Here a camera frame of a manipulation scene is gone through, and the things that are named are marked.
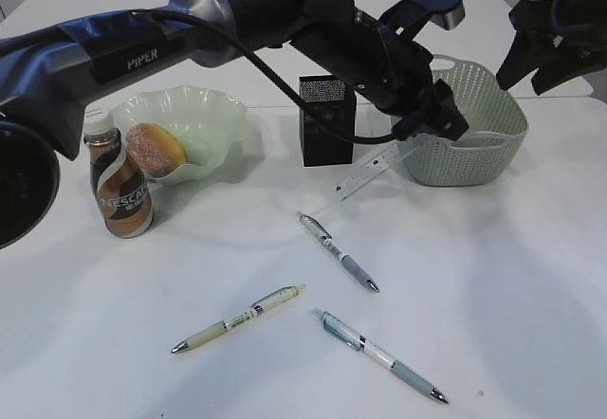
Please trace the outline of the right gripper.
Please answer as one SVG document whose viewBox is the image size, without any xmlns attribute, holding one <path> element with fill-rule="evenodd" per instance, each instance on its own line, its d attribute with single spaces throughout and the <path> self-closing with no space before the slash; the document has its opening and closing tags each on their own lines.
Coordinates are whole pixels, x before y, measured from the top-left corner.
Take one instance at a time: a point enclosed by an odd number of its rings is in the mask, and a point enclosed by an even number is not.
<svg viewBox="0 0 607 419">
<path fill-rule="evenodd" d="M 606 0 L 521 0 L 508 17 L 515 37 L 496 74 L 502 90 L 538 69 L 540 96 L 606 67 Z"/>
</svg>

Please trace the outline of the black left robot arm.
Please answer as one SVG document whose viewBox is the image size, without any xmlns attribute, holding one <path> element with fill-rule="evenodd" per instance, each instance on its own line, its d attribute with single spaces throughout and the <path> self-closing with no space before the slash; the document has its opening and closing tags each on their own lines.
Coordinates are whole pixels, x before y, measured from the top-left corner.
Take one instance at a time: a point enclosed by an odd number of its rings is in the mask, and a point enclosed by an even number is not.
<svg viewBox="0 0 607 419">
<path fill-rule="evenodd" d="M 248 59 L 276 86 L 258 56 L 290 44 L 396 118 L 390 139 L 431 134 L 450 140 L 469 128 L 449 86 L 435 80 L 432 54 L 415 41 L 421 12 L 448 27 L 462 0 L 400 0 L 374 18 L 354 0 L 170 0 L 159 9 L 89 15 L 1 43 L 1 243 L 23 238 L 44 218 L 60 184 L 59 158 L 80 151 L 92 102 L 192 60 L 217 67 Z"/>
</svg>

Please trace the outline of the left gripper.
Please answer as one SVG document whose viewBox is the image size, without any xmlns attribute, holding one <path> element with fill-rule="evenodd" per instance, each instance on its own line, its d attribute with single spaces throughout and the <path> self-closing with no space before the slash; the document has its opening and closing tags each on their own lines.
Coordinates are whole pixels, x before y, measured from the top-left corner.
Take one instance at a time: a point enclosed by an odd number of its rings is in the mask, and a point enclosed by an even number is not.
<svg viewBox="0 0 607 419">
<path fill-rule="evenodd" d="M 331 73 L 352 85 L 381 112 L 400 119 L 391 133 L 396 140 L 432 131 L 449 140 L 460 139 L 469 124 L 456 106 L 450 86 L 432 86 L 431 113 L 423 106 L 429 68 L 418 46 L 407 44 L 388 26 L 353 4 L 331 6 L 331 27 L 337 48 Z"/>
</svg>

